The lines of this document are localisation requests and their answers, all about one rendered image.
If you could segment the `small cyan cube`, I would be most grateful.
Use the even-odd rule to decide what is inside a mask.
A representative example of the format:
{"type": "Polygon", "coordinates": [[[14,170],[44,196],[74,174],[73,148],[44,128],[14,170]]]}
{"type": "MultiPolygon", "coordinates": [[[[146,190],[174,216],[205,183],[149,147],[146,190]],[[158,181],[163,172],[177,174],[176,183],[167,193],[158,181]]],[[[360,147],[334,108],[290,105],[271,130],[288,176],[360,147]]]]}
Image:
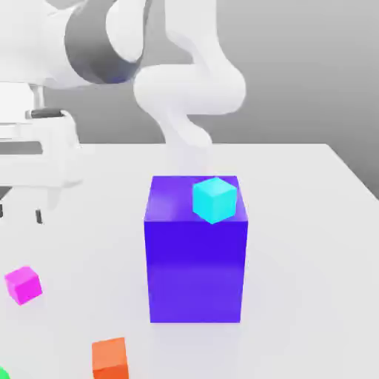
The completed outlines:
{"type": "Polygon", "coordinates": [[[192,186],[192,211],[210,224],[231,218],[236,213],[237,187],[219,177],[192,186]]]}

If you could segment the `large purple box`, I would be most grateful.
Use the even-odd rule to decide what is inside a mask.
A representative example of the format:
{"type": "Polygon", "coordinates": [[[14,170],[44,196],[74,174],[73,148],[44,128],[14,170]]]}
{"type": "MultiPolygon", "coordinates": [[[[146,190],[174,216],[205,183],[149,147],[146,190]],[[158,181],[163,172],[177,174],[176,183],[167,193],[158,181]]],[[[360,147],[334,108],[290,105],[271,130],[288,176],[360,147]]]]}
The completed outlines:
{"type": "Polygon", "coordinates": [[[150,320],[237,323],[241,319],[248,216],[210,224],[192,211],[192,187],[203,176],[152,177],[144,216],[150,320]]]}

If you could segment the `small magenta cube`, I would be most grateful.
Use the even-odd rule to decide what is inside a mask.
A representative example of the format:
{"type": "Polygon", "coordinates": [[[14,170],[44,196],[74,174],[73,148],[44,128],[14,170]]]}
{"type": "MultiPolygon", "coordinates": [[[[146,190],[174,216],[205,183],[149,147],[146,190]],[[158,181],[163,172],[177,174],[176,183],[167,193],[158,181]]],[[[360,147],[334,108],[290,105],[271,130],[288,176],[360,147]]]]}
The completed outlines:
{"type": "Polygon", "coordinates": [[[39,276],[29,266],[23,266],[4,277],[10,297],[23,305],[42,294],[39,276]]]}

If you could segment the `small orange cube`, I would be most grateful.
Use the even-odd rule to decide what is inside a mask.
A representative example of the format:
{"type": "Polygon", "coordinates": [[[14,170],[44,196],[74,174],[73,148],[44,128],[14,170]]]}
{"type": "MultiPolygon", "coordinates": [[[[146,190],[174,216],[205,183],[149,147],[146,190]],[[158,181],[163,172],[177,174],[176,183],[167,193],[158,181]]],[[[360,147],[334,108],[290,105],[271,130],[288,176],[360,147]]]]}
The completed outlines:
{"type": "Polygon", "coordinates": [[[92,343],[94,379],[130,379],[124,338],[92,343]]]}

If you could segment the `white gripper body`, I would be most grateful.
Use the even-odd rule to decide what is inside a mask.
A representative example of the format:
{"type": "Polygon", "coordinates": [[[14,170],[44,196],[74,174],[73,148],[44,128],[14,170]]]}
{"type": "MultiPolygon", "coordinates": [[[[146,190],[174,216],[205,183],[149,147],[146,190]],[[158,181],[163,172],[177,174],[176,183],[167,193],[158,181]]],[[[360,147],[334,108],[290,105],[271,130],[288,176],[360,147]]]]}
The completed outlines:
{"type": "Polygon", "coordinates": [[[39,155],[0,155],[0,187],[62,188],[81,180],[81,145],[66,111],[30,111],[22,123],[0,124],[0,143],[38,142],[39,155]]]}

